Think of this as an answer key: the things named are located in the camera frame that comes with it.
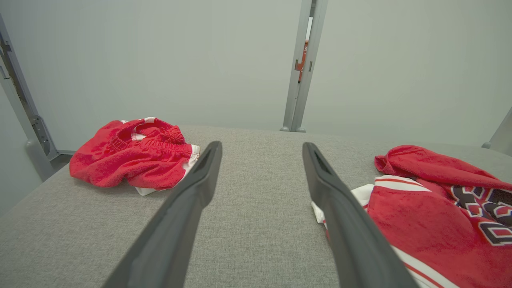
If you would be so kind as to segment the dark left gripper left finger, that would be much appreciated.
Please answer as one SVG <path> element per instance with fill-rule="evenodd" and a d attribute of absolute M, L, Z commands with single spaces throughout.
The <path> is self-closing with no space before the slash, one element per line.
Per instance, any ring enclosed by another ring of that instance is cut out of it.
<path fill-rule="evenodd" d="M 214 196 L 221 159 L 221 142 L 211 142 L 102 288 L 183 288 L 201 213 Z"/>

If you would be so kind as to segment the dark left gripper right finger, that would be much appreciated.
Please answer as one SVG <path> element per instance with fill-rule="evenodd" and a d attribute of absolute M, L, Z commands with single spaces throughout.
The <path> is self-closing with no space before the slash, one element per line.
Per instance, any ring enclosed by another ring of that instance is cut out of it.
<path fill-rule="evenodd" d="M 302 158 L 310 197 L 326 218 L 340 288 L 418 288 L 318 147 L 305 142 Z"/>

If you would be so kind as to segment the red basketball jersey white trim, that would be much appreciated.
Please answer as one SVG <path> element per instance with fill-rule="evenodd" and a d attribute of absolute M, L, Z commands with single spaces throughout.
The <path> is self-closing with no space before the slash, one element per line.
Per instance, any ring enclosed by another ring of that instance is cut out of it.
<path fill-rule="evenodd" d="M 512 288 L 512 181 L 402 145 L 353 190 L 418 288 Z"/>

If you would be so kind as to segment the red shorts white side panels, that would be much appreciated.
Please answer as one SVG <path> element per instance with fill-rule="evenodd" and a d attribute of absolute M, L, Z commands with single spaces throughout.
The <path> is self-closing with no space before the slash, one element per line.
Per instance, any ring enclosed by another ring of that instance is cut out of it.
<path fill-rule="evenodd" d="M 72 156 L 73 178 L 110 188 L 127 182 L 146 196 L 175 187 L 200 157 L 178 126 L 155 117 L 109 122 Z"/>

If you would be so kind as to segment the small red background object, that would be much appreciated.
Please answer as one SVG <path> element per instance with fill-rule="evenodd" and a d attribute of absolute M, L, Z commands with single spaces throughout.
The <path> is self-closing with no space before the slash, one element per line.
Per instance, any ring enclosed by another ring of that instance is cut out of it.
<path fill-rule="evenodd" d="M 304 49 L 302 51 L 302 59 L 300 61 L 300 65 L 298 66 L 300 68 L 298 83 L 301 83 L 301 80 L 302 80 L 302 74 L 304 71 L 304 64 L 306 62 L 305 60 L 306 60 L 306 56 L 307 56 L 307 51 L 308 51 L 308 40 L 305 40 Z"/>

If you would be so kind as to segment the grey double partition post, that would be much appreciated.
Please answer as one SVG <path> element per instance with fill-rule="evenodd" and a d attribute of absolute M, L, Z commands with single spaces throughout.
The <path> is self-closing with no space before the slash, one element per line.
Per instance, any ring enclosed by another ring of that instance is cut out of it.
<path fill-rule="evenodd" d="M 329 0 L 301 0 L 282 132 L 305 133 L 306 102 Z"/>

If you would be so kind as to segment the grey partition post with hinge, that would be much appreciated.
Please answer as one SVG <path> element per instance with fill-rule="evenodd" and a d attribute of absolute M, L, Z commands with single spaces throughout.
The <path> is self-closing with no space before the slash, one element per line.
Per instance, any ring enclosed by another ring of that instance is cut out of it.
<path fill-rule="evenodd" d="M 1 14 L 0 84 L 27 137 L 24 150 L 42 182 L 45 182 L 56 172 L 51 161 L 59 154 L 44 119 L 37 111 Z"/>

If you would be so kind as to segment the slanted grey partition post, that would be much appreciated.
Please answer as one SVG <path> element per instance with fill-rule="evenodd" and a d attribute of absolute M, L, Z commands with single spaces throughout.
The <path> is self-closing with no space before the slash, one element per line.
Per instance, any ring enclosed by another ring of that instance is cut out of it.
<path fill-rule="evenodd" d="M 512 107 L 502 120 L 490 141 L 485 142 L 481 147 L 512 157 Z"/>

